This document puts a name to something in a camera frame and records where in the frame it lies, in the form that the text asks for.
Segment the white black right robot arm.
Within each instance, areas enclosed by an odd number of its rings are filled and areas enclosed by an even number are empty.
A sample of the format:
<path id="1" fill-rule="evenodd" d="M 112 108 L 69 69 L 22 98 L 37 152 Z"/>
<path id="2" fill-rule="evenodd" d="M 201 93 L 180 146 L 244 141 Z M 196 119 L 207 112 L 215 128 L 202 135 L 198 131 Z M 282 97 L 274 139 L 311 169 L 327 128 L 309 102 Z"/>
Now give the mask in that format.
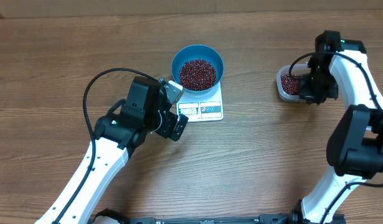
<path id="1" fill-rule="evenodd" d="M 336 210 L 354 189 L 383 188 L 383 183 L 370 182 L 383 173 L 383 96 L 360 40 L 326 30 L 314 45 L 314 52 L 305 55 L 310 72 L 298 77 L 299 97 L 319 105 L 341 96 L 346 111 L 326 146 L 326 172 L 292 211 L 289 222 L 344 223 Z"/>

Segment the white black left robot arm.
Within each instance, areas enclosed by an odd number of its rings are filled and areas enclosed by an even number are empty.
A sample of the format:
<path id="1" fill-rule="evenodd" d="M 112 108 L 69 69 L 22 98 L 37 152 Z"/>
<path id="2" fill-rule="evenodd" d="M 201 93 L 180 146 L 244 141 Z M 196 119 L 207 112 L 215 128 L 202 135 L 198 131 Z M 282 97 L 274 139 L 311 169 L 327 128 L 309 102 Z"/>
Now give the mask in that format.
<path id="1" fill-rule="evenodd" d="M 136 77 L 128 96 L 98 119 L 85 157 L 38 223 L 87 223 L 104 191 L 147 134 L 177 141 L 188 118 L 170 111 L 183 87 L 163 78 Z"/>

